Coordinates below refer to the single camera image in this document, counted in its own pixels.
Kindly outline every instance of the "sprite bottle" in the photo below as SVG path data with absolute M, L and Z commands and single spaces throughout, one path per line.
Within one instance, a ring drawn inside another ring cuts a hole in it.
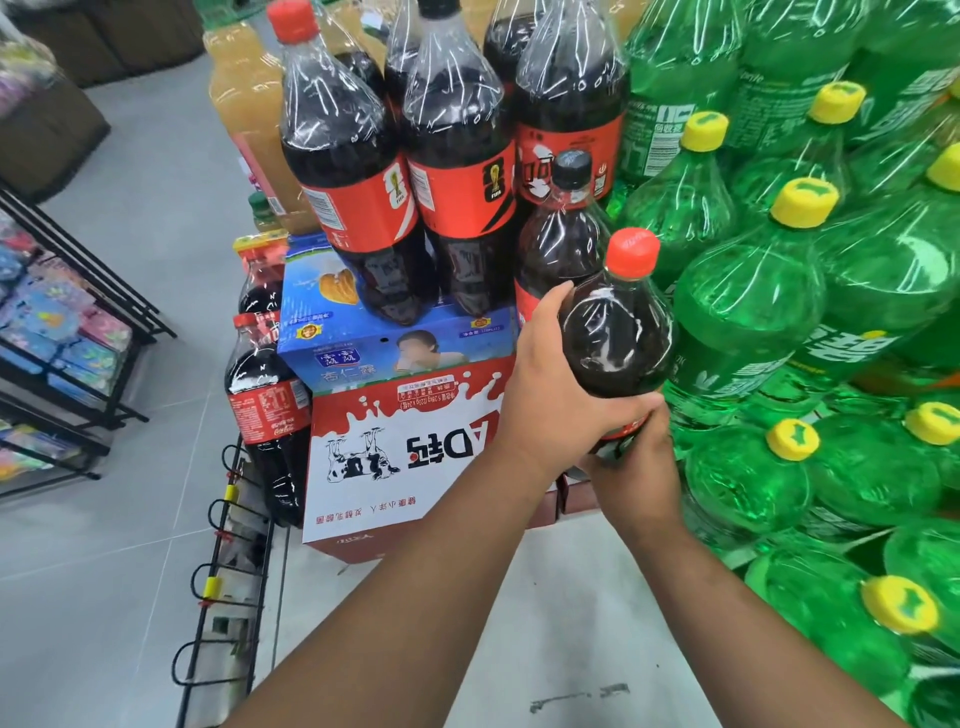
M 960 6 L 953 0 L 879 0 L 844 74 L 867 100 L 847 128 L 853 145 L 914 121 L 957 77 Z
M 933 597 L 899 575 L 871 577 L 843 556 L 783 546 L 750 565 L 747 585 L 860 685 L 880 697 L 910 671 L 912 643 L 940 619 Z
M 867 0 L 749 5 L 726 144 L 735 158 L 762 151 L 803 124 L 820 87 L 847 68 L 867 6 Z
M 686 527 L 722 555 L 797 525 L 813 500 L 805 460 L 819 444 L 800 420 L 705 433 L 684 461 Z
M 687 263 L 733 233 L 733 200 L 715 154 L 728 123 L 716 111 L 693 114 L 684 127 L 680 153 L 655 179 L 631 193 L 617 218 L 619 228 L 646 228 L 660 239 L 653 280 L 668 297 Z
M 734 0 L 653 0 L 627 38 L 630 103 L 611 203 L 655 177 L 680 151 L 698 109 L 727 110 L 743 21 Z
M 766 220 L 681 274 L 681 335 L 664 391 L 681 447 L 685 435 L 727 423 L 820 323 L 827 289 L 814 229 L 837 198 L 829 182 L 788 182 Z
M 830 182 L 840 193 L 839 209 L 851 189 L 843 153 L 843 126 L 856 115 L 867 91 L 859 84 L 836 81 L 823 86 L 798 129 L 771 144 L 740 167 L 731 194 L 743 217 L 765 215 L 780 189 L 798 177 Z
M 904 336 L 932 323 L 960 283 L 956 246 L 960 144 L 914 187 L 827 225 L 817 256 L 827 276 L 823 323 L 751 397 L 750 417 L 802 417 Z
M 854 196 L 858 204 L 902 192 L 920 179 L 950 144 L 960 141 L 960 79 L 943 104 L 926 111 L 913 124 L 868 141 L 850 155 Z

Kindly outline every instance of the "black bottle cap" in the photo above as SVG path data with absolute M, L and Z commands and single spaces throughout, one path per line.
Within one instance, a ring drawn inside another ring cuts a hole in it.
M 582 149 L 560 152 L 553 160 L 553 183 L 567 192 L 586 187 L 592 174 L 593 159 Z
M 417 0 L 417 6 L 424 20 L 443 20 L 460 12 L 460 0 Z

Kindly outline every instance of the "juice bottle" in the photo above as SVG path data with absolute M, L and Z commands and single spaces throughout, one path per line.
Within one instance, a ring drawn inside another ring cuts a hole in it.
M 780 189 L 798 177 L 829 182 L 840 194 L 837 209 L 851 191 L 851 172 L 843 154 L 843 130 L 856 115 L 867 91 L 836 81 L 823 86 L 797 130 L 748 159 L 731 181 L 731 194 L 744 218 L 765 215 Z
M 906 126 L 957 77 L 960 8 L 949 0 L 874 3 L 860 48 L 844 74 L 863 84 L 867 100 L 847 129 L 851 144 Z
M 820 323 L 827 289 L 812 243 L 837 197 L 829 182 L 788 182 L 759 227 L 681 274 L 680 343 L 664 392 L 678 441 L 727 423 Z
M 732 0 L 654 0 L 627 38 L 630 104 L 613 199 L 625 199 L 680 152 L 694 111 L 726 111 L 743 19 Z
M 946 312 L 960 283 L 958 193 L 960 144 L 953 144 L 921 183 L 823 229 L 816 242 L 827 277 L 823 323 L 751 398 L 751 417 L 805 415 L 887 347 Z
M 204 46 L 213 58 L 210 102 L 280 224 L 294 235 L 318 231 L 317 216 L 280 146 L 283 69 L 279 61 L 267 53 L 247 23 L 207 30 Z
M 646 228 L 660 239 L 653 280 L 668 299 L 687 264 L 735 228 L 733 200 L 716 160 L 727 125 L 727 117 L 716 111 L 690 116 L 680 153 L 631 193 L 616 218 L 620 228 Z M 611 215 L 615 202 L 614 197 L 607 205 Z
M 757 0 L 746 14 L 747 37 L 727 134 L 734 159 L 762 151 L 803 124 L 817 91 L 847 68 L 867 2 Z

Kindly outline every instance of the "plastic bottle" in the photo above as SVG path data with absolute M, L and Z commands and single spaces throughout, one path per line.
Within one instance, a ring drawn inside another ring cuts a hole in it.
M 853 56 L 866 0 L 757 0 L 746 11 L 740 82 L 727 147 L 735 158 L 766 149 L 803 124 L 817 91 Z
M 948 309 L 960 283 L 958 193 L 960 144 L 953 144 L 922 183 L 823 229 L 816 247 L 827 277 L 824 321 L 751 398 L 751 417 L 805 415 L 888 346 Z
M 653 180 L 636 189 L 616 218 L 620 228 L 646 228 L 660 239 L 653 280 L 668 298 L 687 264 L 736 226 L 716 150 L 723 144 L 727 117 L 698 111 L 684 126 L 680 153 Z M 613 215 L 613 203 L 607 212 Z
M 919 180 L 950 144 L 960 141 L 960 79 L 943 104 L 902 130 L 868 141 L 850 155 L 858 204 L 902 192 Z
M 860 108 L 863 86 L 837 81 L 818 92 L 797 130 L 771 144 L 740 167 L 730 184 L 742 214 L 765 215 L 780 189 L 798 177 L 830 182 L 840 194 L 840 209 L 851 192 L 851 172 L 844 159 L 843 130 Z
M 929 109 L 960 71 L 960 8 L 949 0 L 880 0 L 844 74 L 869 94 L 847 129 L 851 144 L 880 137 Z
M 593 197 L 601 202 L 610 193 L 629 94 L 601 0 L 552 0 L 516 71 L 522 219 L 549 194 L 553 159 L 564 149 L 590 152 Z
M 237 343 L 225 376 L 227 399 L 280 525 L 303 526 L 310 454 L 310 393 L 276 353 L 279 314 L 233 317 Z
M 364 306 L 410 326 L 436 302 L 437 275 L 392 120 L 319 41 L 307 0 L 276 0 L 267 15 L 285 45 L 281 139 L 290 169 L 363 281 Z
M 940 618 L 923 587 L 902 576 L 871 578 L 842 556 L 813 548 L 785 546 L 760 556 L 746 582 L 876 696 L 900 687 L 911 641 Z
M 681 274 L 680 344 L 664 393 L 679 440 L 728 422 L 820 323 L 827 290 L 812 243 L 837 197 L 829 182 L 788 182 L 759 227 Z
M 805 461 L 819 445 L 800 420 L 766 433 L 728 425 L 705 434 L 684 461 L 686 527 L 724 553 L 797 525 L 813 500 Z
M 454 301 L 482 316 L 509 303 L 514 288 L 516 147 L 503 84 L 459 0 L 420 0 L 420 19 L 401 121 L 410 175 Z
M 516 251 L 516 314 L 523 326 L 547 291 L 603 269 L 611 222 L 593 200 L 589 152 L 567 150 L 553 165 L 552 191 L 527 220 Z
M 669 307 L 650 283 L 660 242 L 650 231 L 615 232 L 604 269 L 573 289 L 561 308 L 566 362 L 595 397 L 660 389 L 676 340 Z M 643 422 L 609 432 L 594 451 L 617 457 Z
M 732 0 L 654 0 L 624 46 L 630 105 L 613 199 L 625 199 L 680 152 L 694 111 L 726 111 L 736 85 L 743 18 Z

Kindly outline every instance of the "blue box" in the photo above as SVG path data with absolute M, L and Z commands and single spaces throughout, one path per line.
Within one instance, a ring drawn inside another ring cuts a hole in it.
M 277 350 L 315 395 L 509 356 L 515 343 L 512 306 L 474 319 L 441 300 L 411 327 L 386 321 L 359 303 L 323 233 L 290 237 Z

